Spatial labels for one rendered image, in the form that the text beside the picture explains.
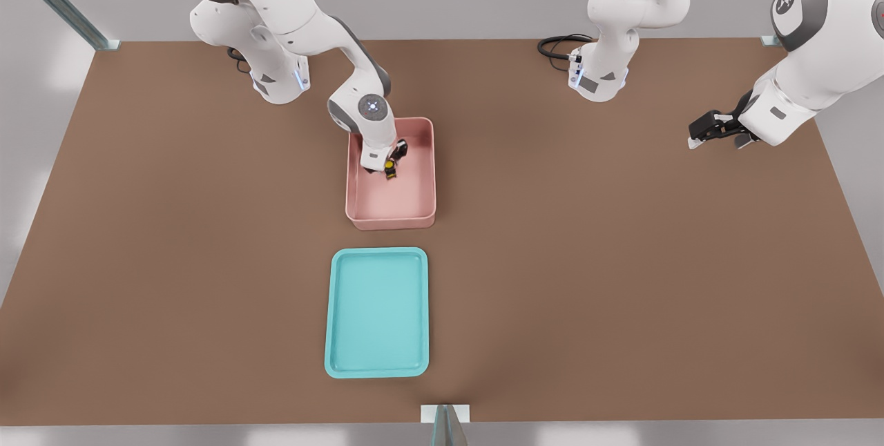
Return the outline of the pink plastic box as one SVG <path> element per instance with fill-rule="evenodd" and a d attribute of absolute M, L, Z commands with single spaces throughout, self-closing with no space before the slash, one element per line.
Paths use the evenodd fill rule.
<path fill-rule="evenodd" d="M 359 162 L 362 137 L 349 135 L 345 215 L 359 230 L 424 229 L 435 222 L 434 128 L 425 117 L 396 119 L 408 144 L 396 177 L 368 173 Z"/>

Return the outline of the pale blue-green tray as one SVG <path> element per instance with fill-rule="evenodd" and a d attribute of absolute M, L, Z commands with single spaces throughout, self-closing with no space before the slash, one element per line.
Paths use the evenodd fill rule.
<path fill-rule="evenodd" d="M 334 379 L 420 376 L 430 363 L 428 257 L 353 248 L 331 260 L 325 370 Z"/>

